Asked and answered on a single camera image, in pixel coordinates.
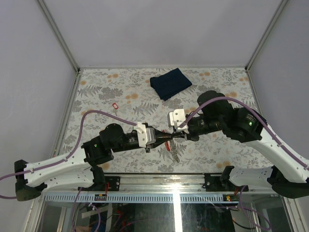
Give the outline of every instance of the table surface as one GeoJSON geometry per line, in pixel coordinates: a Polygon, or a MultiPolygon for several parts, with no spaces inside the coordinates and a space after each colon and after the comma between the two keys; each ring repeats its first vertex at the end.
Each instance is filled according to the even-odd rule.
{"type": "MultiPolygon", "coordinates": [[[[167,114],[183,108],[190,113],[198,107],[197,98],[208,90],[221,92],[256,109],[249,79],[243,68],[180,68],[193,85],[167,101],[160,100],[149,79],[172,69],[84,69],[60,154],[70,152],[79,133],[82,115],[102,110],[132,122],[148,122],[167,130],[167,114]]],[[[116,120],[90,114],[84,122],[81,144],[116,120]]],[[[132,126],[119,122],[125,132],[132,126]]],[[[222,132],[200,136],[198,142],[175,139],[179,163],[172,160],[164,145],[146,153],[144,149],[114,153],[114,160],[102,165],[107,172],[126,173],[215,173],[225,166],[259,168],[271,163],[251,147],[232,141],[222,132]]]]}

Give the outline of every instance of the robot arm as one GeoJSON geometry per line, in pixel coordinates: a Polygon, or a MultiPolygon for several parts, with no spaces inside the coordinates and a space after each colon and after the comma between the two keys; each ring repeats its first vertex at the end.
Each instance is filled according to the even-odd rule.
{"type": "MultiPolygon", "coordinates": [[[[220,96],[224,95],[207,91],[199,96],[197,103],[201,105],[220,96]]],[[[288,198],[309,195],[308,169],[283,151],[247,109],[233,108],[227,100],[219,100],[202,108],[202,112],[186,125],[183,125],[183,122],[189,115],[186,115],[183,109],[169,112],[168,123],[174,128],[172,134],[156,130],[147,123],[138,123],[130,133],[124,133],[118,124],[110,124],[99,133],[99,136],[84,143],[67,160],[67,154],[37,163],[19,160],[15,162],[15,172],[31,171],[59,160],[65,160],[65,162],[17,175],[15,184],[17,199],[26,201],[38,197],[42,191],[57,189],[83,187],[86,190],[103,190],[105,189],[104,173],[97,165],[111,161],[112,152],[138,148],[145,148],[146,152],[150,152],[151,148],[173,138],[198,141],[199,136],[215,131],[222,131],[227,137],[253,147],[274,164],[272,167],[262,169],[227,166],[218,179],[220,183],[217,184],[226,190],[243,185],[263,186],[272,188],[278,194],[288,198]]],[[[286,144],[285,147],[309,165],[309,160],[297,154],[286,144]]]]}

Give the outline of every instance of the red tag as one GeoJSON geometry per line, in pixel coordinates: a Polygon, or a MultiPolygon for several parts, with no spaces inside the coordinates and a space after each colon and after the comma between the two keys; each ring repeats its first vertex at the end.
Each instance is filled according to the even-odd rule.
{"type": "Polygon", "coordinates": [[[118,109],[118,105],[116,103],[113,103],[112,106],[115,108],[115,109],[118,109]]]}

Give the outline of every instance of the folded cloth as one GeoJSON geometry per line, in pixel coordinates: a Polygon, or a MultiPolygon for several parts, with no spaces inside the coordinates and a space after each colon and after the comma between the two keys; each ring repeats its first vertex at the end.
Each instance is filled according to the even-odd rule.
{"type": "Polygon", "coordinates": [[[162,76],[150,78],[150,86],[160,99],[167,100],[191,86],[191,81],[177,68],[162,76]]]}

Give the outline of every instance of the white wall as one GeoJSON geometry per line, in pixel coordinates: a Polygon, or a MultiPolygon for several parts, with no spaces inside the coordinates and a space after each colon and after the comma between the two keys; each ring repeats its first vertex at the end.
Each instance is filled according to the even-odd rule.
{"type": "Polygon", "coordinates": [[[81,66],[245,66],[281,0],[46,0],[81,66]]]}
{"type": "MultiPolygon", "coordinates": [[[[291,0],[251,75],[261,108],[276,133],[309,159],[309,1],[291,0]]],[[[309,223],[309,197],[300,199],[309,223]]]]}
{"type": "MultiPolygon", "coordinates": [[[[35,0],[0,1],[0,176],[47,159],[74,72],[35,0]]],[[[15,179],[0,183],[14,196],[15,179]]],[[[0,231],[21,232],[31,202],[0,200],[0,231]]]]}

